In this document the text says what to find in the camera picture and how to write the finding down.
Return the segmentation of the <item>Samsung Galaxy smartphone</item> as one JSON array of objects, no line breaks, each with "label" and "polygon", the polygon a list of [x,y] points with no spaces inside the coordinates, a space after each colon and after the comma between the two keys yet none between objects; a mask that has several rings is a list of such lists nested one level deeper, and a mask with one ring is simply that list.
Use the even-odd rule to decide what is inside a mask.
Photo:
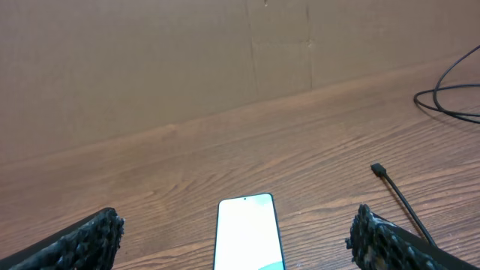
[{"label": "Samsung Galaxy smartphone", "polygon": [[223,199],[217,207],[214,270],[285,270],[274,197]]}]

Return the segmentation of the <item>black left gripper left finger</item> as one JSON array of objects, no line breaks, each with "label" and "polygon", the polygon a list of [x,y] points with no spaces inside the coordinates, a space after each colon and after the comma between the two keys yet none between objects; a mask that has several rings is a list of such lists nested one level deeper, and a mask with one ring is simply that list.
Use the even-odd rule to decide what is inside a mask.
[{"label": "black left gripper left finger", "polygon": [[125,233],[125,219],[103,208],[1,259],[2,269],[110,270]]}]

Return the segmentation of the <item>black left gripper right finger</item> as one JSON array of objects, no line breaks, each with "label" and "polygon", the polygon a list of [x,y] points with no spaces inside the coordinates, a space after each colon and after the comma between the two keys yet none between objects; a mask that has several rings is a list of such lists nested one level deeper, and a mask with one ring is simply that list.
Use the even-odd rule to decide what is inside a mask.
[{"label": "black left gripper right finger", "polygon": [[345,239],[352,261],[362,270],[479,270],[361,204]]}]

